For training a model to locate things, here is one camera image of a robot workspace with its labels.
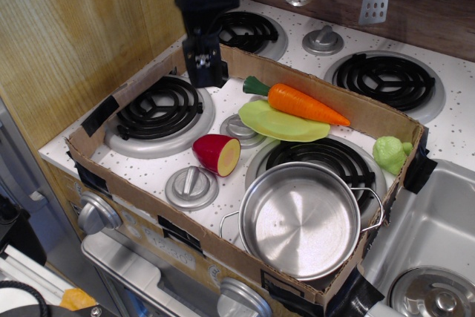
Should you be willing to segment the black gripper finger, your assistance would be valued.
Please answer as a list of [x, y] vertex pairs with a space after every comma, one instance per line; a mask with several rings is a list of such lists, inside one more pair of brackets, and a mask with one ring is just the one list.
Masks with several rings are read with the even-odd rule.
[[221, 88], [224, 85], [218, 32], [188, 36], [183, 41], [183, 54], [189, 79], [195, 88]]

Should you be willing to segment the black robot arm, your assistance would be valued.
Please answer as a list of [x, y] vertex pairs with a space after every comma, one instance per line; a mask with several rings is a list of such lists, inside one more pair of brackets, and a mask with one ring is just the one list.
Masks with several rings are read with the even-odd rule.
[[239, 7], [240, 0], [175, 0], [180, 9], [187, 37], [183, 55], [191, 83], [196, 88], [217, 87], [225, 83], [220, 53], [218, 18]]

